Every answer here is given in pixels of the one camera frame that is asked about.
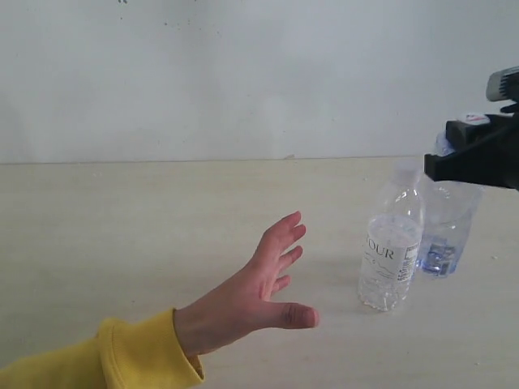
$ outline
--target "person's hand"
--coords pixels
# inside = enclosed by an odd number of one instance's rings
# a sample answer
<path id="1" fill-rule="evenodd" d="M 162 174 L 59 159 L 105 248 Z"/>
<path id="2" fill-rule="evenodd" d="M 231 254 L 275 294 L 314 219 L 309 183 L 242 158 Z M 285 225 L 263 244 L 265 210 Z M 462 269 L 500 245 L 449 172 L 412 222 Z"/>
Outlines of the person's hand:
<path id="1" fill-rule="evenodd" d="M 312 328 L 319 315 L 294 302 L 271 302 L 274 293 L 290 284 L 280 276 L 302 255 L 302 247 L 285 251 L 307 229 L 301 213 L 275 223 L 265 231 L 252 259 L 223 284 L 191 305 L 174 311 L 174 328 L 187 357 L 210 353 L 253 331 L 268 328 Z"/>

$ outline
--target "bottle label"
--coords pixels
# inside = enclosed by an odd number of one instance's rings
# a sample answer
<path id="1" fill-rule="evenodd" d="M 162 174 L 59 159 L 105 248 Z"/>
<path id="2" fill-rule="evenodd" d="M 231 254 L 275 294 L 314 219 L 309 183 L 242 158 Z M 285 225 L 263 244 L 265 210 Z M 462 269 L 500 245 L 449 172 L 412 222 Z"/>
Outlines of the bottle label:
<path id="1" fill-rule="evenodd" d="M 418 247 L 419 243 L 410 247 L 385 246 L 368 234 L 362 266 L 379 280 L 407 281 L 413 275 Z"/>

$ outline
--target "wooden table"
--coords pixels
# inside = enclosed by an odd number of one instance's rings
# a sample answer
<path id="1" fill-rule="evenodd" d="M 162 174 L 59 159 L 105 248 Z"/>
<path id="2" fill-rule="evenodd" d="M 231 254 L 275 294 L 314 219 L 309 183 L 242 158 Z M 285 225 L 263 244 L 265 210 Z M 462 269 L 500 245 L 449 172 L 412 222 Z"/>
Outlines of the wooden table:
<path id="1" fill-rule="evenodd" d="M 519 381 L 519 194 L 488 189 L 457 273 L 418 276 L 378 314 L 356 295 L 391 159 L 0 166 L 0 365 L 193 301 L 302 211 L 284 300 L 315 330 L 257 332 L 204 358 L 206 388 L 512 388 Z"/>

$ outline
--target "yellow sweater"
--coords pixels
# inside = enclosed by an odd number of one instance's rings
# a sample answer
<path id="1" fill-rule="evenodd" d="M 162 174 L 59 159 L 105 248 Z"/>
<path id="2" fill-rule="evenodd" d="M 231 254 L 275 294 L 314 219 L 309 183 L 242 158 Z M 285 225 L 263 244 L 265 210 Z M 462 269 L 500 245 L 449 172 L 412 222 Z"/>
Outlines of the yellow sweater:
<path id="1" fill-rule="evenodd" d="M 0 370 L 0 388 L 179 389 L 201 383 L 202 366 L 184 355 L 172 312 L 136 325 L 107 319 L 94 339 Z"/>

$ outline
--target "clear plastic bottle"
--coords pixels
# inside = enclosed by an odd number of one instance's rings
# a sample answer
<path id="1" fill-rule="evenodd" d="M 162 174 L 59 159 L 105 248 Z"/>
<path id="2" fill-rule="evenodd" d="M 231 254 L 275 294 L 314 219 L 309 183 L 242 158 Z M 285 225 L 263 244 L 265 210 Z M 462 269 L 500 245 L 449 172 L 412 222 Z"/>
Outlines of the clear plastic bottle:
<path id="1" fill-rule="evenodd" d="M 445 133 L 438 134 L 434 153 L 447 156 L 452 152 Z M 483 188 L 465 182 L 433 182 L 424 178 L 422 191 L 426 213 L 418 261 L 427 274 L 447 277 L 454 273 L 463 254 Z"/>
<path id="2" fill-rule="evenodd" d="M 367 226 L 358 296 L 377 310 L 393 309 L 409 290 L 423 231 L 421 176 L 419 160 L 399 160 Z"/>

